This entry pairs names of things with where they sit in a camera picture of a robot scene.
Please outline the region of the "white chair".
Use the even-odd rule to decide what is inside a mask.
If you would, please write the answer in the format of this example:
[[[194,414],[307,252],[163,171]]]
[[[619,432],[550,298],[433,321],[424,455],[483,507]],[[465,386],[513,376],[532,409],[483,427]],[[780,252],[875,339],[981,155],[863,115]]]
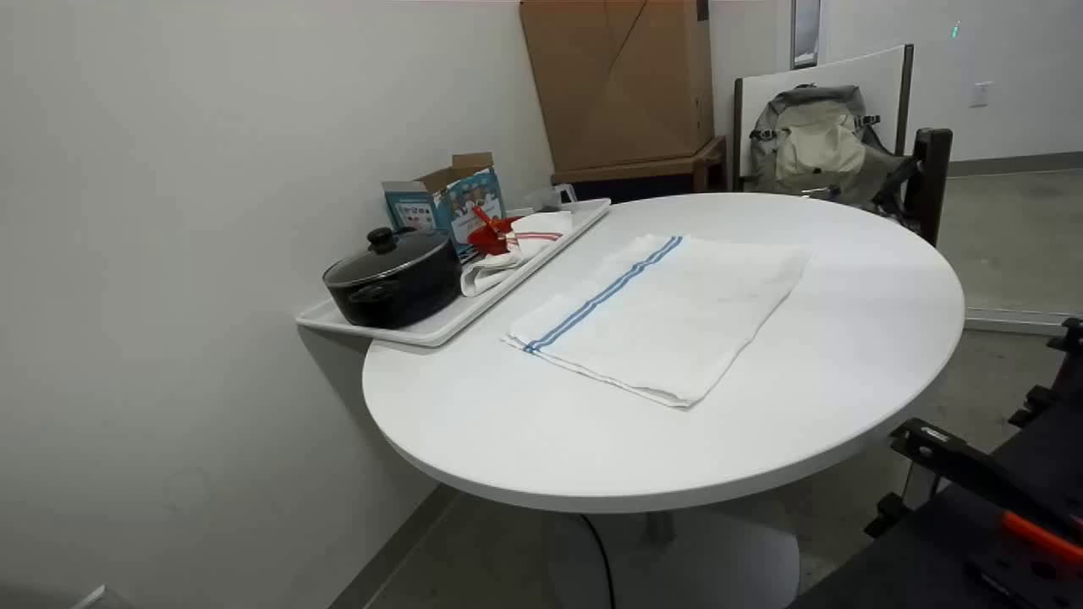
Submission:
[[[870,115],[875,115],[881,142],[908,155],[915,171],[899,185],[899,204],[894,214],[866,214],[897,218],[919,234],[928,243],[941,234],[941,207],[946,185],[952,163],[952,127],[909,127],[909,83],[915,83],[915,46],[897,42],[885,50],[861,55],[849,59],[832,59],[819,68],[793,68],[775,73],[751,73],[733,82],[733,109],[732,109],[732,182],[738,190],[755,190],[748,182],[748,134],[764,103],[787,89],[814,83],[838,89],[857,83]]]

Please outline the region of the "black cooking pot with lid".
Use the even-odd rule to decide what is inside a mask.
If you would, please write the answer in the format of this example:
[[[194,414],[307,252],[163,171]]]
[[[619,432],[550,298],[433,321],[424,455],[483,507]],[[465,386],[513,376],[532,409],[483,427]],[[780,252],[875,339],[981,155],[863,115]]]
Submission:
[[[445,238],[380,225],[369,247],[336,261],[320,284],[352,323],[405,327],[459,293],[459,264]]]

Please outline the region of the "white towel with blue stripes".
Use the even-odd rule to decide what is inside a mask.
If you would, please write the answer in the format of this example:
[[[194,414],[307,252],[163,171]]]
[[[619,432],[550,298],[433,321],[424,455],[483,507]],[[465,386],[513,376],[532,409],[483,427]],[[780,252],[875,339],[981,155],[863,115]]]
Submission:
[[[801,247],[644,234],[509,323],[532,357],[671,409],[696,406],[787,301]]]

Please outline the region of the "black equipment stand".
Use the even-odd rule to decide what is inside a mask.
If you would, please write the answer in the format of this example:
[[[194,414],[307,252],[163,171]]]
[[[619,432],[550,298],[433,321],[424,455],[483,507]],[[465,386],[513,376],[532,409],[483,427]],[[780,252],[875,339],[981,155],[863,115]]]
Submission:
[[[1083,321],[1067,319],[1050,348],[1057,380],[1030,389],[1016,436],[987,455],[1083,517]],[[874,543],[787,609],[1083,609],[1083,566],[1016,536],[999,504],[905,460],[905,490],[866,523]]]

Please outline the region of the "round white table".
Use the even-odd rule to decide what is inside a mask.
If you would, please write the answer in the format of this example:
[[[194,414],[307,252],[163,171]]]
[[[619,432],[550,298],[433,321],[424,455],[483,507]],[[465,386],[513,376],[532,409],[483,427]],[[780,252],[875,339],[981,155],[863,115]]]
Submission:
[[[619,204],[442,348],[380,342],[363,400],[425,476],[562,513],[574,606],[785,609],[787,523],[724,507],[875,442],[952,363],[954,268],[810,195]]]

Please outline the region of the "white cloth on tray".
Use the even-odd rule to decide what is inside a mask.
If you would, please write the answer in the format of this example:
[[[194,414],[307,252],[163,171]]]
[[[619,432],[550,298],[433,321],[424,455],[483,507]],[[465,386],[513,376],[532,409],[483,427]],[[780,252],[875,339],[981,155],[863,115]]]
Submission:
[[[573,217],[567,214],[528,214],[528,217],[511,217],[511,249],[509,252],[476,252],[476,261],[469,261],[459,269],[459,291],[466,298],[483,293],[492,288],[498,288],[505,277],[511,277],[522,264],[528,264],[532,256],[539,256],[545,247],[550,247],[556,241],[562,241],[573,229]]]

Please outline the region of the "white rectangular tray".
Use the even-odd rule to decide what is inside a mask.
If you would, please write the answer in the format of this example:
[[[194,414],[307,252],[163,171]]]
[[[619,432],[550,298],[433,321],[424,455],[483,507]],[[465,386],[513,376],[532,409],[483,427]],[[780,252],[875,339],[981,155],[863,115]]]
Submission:
[[[442,310],[405,323],[405,327],[369,327],[352,323],[343,319],[337,303],[331,298],[304,307],[299,313],[302,327],[310,331],[331,331],[331,335],[352,335],[352,339],[380,339],[380,342],[398,342],[416,348],[441,348],[452,335],[459,335],[466,323],[483,319],[495,303],[501,303],[518,284],[523,284],[532,273],[539,273],[545,264],[550,264],[562,249],[567,249],[583,234],[590,234],[601,217],[608,214],[608,198],[586,198],[567,207],[573,229],[557,238],[550,247],[513,268],[505,280],[487,288],[483,293],[459,293]]]

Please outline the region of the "red plastic object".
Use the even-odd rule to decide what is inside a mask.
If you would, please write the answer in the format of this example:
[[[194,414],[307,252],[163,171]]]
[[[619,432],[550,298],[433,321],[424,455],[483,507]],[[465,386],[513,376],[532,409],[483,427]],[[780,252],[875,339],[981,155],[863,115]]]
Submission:
[[[474,217],[479,225],[466,234],[466,243],[476,252],[509,252],[513,241],[511,217],[487,217],[479,207],[474,207]]]

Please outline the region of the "blue open cardboard box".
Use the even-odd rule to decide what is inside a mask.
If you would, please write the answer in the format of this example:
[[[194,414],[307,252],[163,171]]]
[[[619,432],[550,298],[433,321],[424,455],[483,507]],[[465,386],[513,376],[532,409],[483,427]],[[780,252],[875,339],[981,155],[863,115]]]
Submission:
[[[386,182],[386,214],[395,229],[428,229],[452,243],[459,261],[474,261],[469,234],[483,217],[505,214],[501,180],[492,151],[459,151],[442,169],[405,182]]]

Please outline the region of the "large brown cardboard box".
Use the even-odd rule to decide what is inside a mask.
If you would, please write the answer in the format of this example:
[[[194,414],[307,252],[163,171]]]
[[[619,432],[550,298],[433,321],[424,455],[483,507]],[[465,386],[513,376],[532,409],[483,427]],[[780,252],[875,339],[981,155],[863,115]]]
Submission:
[[[556,182],[701,182],[714,158],[707,0],[522,0]]]

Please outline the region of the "beige backpack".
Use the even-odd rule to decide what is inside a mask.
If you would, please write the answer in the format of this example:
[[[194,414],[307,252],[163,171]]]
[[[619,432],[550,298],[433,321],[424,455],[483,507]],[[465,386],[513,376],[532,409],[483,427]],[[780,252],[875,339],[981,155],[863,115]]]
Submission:
[[[875,134],[857,83],[779,92],[748,134],[748,182],[894,214],[915,171]]]

